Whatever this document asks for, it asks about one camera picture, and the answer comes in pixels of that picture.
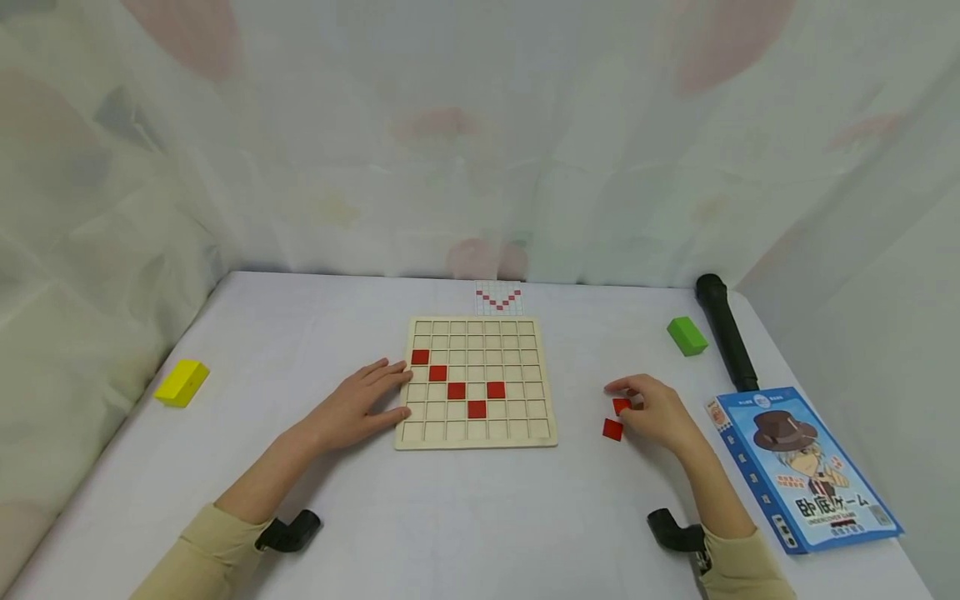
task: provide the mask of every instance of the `green block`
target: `green block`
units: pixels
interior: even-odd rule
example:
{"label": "green block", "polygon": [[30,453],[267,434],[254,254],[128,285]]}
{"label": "green block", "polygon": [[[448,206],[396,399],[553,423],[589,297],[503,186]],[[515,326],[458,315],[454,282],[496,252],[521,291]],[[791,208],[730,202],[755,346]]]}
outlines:
{"label": "green block", "polygon": [[677,347],[684,356],[693,356],[707,349],[709,344],[704,334],[700,333],[697,325],[689,317],[677,317],[670,322],[666,330],[677,343]]}

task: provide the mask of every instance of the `blue game box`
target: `blue game box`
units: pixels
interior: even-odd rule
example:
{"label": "blue game box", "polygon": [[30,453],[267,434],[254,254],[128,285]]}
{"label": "blue game box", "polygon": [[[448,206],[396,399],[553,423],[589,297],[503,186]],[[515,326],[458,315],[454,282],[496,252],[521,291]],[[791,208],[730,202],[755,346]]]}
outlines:
{"label": "blue game box", "polygon": [[717,396],[708,411],[787,554],[903,533],[795,388]]}

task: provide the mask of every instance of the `beige sleeve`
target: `beige sleeve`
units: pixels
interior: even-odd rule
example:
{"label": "beige sleeve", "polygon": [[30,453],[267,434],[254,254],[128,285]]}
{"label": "beige sleeve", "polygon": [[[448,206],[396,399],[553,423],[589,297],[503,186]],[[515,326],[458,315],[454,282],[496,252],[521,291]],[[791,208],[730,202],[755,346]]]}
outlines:
{"label": "beige sleeve", "polygon": [[743,540],[704,532],[713,568],[700,581],[709,600],[796,600],[759,530]]}
{"label": "beige sleeve", "polygon": [[269,524],[250,525],[204,506],[131,599],[227,600],[260,562],[254,544]]}

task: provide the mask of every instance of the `white tablecloth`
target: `white tablecloth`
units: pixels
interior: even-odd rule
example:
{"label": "white tablecloth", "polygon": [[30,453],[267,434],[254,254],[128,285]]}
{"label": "white tablecloth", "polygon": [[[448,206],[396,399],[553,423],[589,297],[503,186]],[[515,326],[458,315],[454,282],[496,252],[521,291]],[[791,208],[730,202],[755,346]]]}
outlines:
{"label": "white tablecloth", "polygon": [[[399,359],[414,315],[471,314],[472,281],[236,273],[220,284],[110,444],[10,598],[126,598],[205,502],[340,380]],[[524,284],[539,317],[559,445],[398,452],[393,431],[322,459],[281,508],[324,520],[297,555],[269,555],[243,597],[697,598],[686,557],[645,518],[695,517],[675,460],[601,436],[608,381],[649,372],[674,387],[714,443],[801,598],[929,595],[896,541],[791,558],[780,551],[704,405],[731,392],[716,346],[684,358],[666,332],[690,290]],[[798,385],[749,303],[731,305],[761,386]],[[183,410],[152,400],[181,359],[210,376]]]}

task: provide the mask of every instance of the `wooden grid board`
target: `wooden grid board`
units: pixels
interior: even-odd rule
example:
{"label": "wooden grid board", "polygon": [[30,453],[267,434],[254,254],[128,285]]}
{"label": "wooden grid board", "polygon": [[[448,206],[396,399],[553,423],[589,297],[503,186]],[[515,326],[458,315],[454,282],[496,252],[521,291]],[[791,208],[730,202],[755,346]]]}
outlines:
{"label": "wooden grid board", "polygon": [[397,450],[557,445],[540,325],[529,317],[414,317]]}

